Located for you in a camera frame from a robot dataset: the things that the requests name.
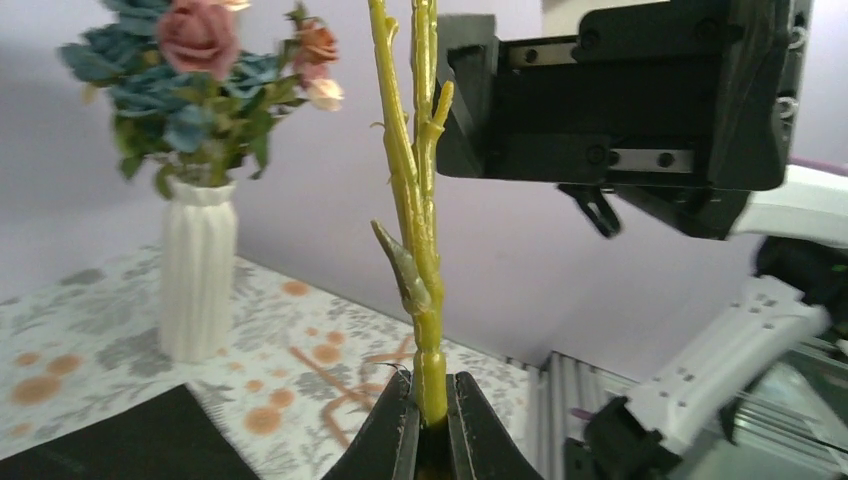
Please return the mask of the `blue rose stem bunch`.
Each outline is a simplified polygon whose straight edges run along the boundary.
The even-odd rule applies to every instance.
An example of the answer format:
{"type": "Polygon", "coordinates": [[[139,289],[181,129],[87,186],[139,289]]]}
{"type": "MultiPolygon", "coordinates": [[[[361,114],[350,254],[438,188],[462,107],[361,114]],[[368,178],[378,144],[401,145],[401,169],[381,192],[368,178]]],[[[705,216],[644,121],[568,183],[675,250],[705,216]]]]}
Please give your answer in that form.
{"type": "Polygon", "coordinates": [[[154,187],[165,199],[172,198],[171,177],[223,187],[246,159],[254,161],[253,175],[260,178],[269,164],[272,129],[307,101],[291,67],[292,39],[271,53],[241,47],[224,81],[177,72],[155,39],[156,23],[172,2],[109,1],[111,23],[57,50],[88,93],[106,95],[123,180],[153,165],[154,187]]]}

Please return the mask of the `tan raffia ribbon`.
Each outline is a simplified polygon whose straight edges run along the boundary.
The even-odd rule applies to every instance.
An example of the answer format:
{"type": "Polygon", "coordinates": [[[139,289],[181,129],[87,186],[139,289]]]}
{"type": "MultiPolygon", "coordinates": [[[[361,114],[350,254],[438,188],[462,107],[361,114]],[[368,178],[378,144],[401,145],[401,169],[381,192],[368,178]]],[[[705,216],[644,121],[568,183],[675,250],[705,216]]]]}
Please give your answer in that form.
{"type": "Polygon", "coordinates": [[[413,336],[404,335],[389,346],[368,346],[364,352],[357,349],[355,336],[340,330],[322,332],[310,327],[307,339],[306,347],[291,346],[288,352],[317,377],[319,386],[331,392],[320,407],[319,419],[330,437],[346,449],[360,428],[352,417],[371,413],[394,373],[411,364],[413,336]]]}

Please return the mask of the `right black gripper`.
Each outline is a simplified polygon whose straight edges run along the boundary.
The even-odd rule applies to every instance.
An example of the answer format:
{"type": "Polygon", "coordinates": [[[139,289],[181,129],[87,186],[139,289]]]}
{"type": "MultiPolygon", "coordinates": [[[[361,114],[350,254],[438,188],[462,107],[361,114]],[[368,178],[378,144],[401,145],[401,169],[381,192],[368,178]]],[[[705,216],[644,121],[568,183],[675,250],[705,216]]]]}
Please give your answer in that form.
{"type": "Polygon", "coordinates": [[[592,10],[576,34],[504,41],[488,14],[437,21],[454,84],[437,170],[554,184],[595,228],[613,193],[687,236],[724,239],[782,184],[808,1],[666,1],[592,10]]]}

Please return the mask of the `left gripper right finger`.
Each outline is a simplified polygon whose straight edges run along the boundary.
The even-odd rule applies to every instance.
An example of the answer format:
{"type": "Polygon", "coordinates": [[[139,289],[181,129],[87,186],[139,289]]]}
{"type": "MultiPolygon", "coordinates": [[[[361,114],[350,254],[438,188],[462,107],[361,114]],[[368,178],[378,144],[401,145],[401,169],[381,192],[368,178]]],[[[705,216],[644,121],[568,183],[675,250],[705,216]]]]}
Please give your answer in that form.
{"type": "Polygon", "coordinates": [[[541,480],[473,376],[447,377],[450,471],[456,480],[541,480]]]}

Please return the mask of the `white ribbed ceramic vase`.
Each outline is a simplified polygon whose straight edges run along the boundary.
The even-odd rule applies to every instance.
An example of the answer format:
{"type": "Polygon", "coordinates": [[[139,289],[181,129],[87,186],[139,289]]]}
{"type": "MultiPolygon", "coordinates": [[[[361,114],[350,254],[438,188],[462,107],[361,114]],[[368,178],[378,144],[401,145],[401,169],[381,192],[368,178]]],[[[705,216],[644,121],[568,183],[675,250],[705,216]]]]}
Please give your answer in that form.
{"type": "Polygon", "coordinates": [[[235,185],[198,187],[171,177],[163,221],[161,350],[198,363],[228,345],[238,217],[235,185]]]}

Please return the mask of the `yellow rose stem bunch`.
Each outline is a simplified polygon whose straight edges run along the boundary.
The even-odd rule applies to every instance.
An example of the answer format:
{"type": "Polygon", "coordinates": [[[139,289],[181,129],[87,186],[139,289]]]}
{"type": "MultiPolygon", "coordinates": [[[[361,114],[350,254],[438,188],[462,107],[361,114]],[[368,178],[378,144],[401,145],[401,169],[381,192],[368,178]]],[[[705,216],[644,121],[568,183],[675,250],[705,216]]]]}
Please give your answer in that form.
{"type": "Polygon", "coordinates": [[[455,85],[452,81],[436,85],[437,4],[415,1],[411,17],[414,114],[407,115],[393,55],[398,21],[388,15],[384,2],[370,0],[368,6],[383,111],[379,125],[401,238],[395,240],[377,220],[371,226],[395,275],[402,306],[413,321],[417,348],[413,380],[421,424],[435,429],[445,424],[448,415],[446,357],[441,348],[444,285],[434,201],[436,146],[455,85]]]}

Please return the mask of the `black wrapping paper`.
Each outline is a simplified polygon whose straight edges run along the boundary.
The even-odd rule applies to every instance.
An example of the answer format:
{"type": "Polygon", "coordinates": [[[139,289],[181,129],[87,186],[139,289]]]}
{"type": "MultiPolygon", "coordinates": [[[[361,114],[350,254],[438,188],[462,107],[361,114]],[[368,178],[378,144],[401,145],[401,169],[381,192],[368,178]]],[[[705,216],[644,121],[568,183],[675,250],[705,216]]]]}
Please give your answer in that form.
{"type": "Polygon", "coordinates": [[[1,461],[20,479],[248,480],[241,458],[185,386],[1,461]]]}

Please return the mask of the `floral patterned table mat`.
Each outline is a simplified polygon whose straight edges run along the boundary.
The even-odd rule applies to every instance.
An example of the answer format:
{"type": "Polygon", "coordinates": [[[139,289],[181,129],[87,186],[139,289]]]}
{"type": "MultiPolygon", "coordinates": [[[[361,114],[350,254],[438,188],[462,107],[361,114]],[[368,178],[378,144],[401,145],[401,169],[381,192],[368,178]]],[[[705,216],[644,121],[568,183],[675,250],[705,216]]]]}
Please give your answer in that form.
{"type": "Polygon", "coordinates": [[[35,445],[188,386],[264,479],[318,479],[342,454],[319,419],[327,387],[289,352],[307,329],[389,346],[411,327],[245,260],[228,345],[200,364],[159,350],[155,247],[1,305],[1,453],[35,445]]]}

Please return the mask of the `aluminium rail frame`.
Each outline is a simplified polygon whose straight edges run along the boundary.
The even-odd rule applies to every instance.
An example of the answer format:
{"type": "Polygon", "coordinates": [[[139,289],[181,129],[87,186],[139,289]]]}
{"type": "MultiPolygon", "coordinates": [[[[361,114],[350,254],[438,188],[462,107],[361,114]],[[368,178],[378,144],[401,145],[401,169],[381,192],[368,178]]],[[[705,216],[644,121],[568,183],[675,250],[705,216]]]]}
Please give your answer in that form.
{"type": "Polygon", "coordinates": [[[732,443],[720,401],[697,372],[673,363],[657,377],[632,381],[553,352],[527,366],[525,454],[545,479],[568,479],[569,439],[580,440],[588,417],[618,396],[664,446],[682,455],[672,479],[844,479],[847,476],[847,372],[812,342],[773,365],[755,389],[741,393],[732,443]]]}

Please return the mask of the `pink orange rose stem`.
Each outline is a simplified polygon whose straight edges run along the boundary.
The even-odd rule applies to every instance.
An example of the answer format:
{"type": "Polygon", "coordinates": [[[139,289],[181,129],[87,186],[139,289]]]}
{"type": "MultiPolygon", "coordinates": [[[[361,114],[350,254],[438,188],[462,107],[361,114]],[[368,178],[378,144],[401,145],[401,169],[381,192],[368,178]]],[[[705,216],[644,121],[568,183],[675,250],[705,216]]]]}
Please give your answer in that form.
{"type": "Polygon", "coordinates": [[[339,111],[344,91],[330,74],[330,65],[340,58],[334,33],[321,18],[310,15],[302,1],[295,2],[287,19],[294,30],[292,70],[299,78],[301,89],[315,108],[339,111]]]}

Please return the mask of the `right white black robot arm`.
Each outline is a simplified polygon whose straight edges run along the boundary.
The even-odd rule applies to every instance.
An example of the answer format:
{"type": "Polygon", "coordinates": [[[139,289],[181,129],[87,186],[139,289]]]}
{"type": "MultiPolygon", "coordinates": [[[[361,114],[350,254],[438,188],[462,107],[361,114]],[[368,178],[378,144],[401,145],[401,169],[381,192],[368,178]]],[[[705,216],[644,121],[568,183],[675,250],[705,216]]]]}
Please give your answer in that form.
{"type": "Polygon", "coordinates": [[[763,237],[741,297],[567,439],[567,479],[665,479],[703,428],[732,439],[738,393],[800,341],[847,329],[847,176],[790,159],[808,1],[602,7],[575,34],[504,41],[441,14],[455,86],[439,173],[553,183],[604,237],[606,193],[693,238],[763,237]]]}

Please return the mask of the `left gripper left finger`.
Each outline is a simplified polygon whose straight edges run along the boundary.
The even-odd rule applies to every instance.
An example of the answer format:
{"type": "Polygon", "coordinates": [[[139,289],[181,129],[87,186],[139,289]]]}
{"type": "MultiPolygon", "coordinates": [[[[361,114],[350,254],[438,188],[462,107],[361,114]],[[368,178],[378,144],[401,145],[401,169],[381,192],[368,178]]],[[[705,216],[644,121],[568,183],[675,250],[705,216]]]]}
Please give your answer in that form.
{"type": "Polygon", "coordinates": [[[419,432],[412,375],[399,371],[323,480],[413,480],[419,432]]]}

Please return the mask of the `pink peach rose stem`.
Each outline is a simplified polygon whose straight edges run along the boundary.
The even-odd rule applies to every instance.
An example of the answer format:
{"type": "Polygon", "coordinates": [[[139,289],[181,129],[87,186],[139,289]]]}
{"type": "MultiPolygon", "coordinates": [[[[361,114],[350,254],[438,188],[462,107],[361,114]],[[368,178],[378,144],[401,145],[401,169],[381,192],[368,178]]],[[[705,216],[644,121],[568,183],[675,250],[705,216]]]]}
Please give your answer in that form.
{"type": "Polygon", "coordinates": [[[162,57],[179,73],[224,81],[239,57],[236,14],[218,1],[173,1],[155,29],[162,57]]]}

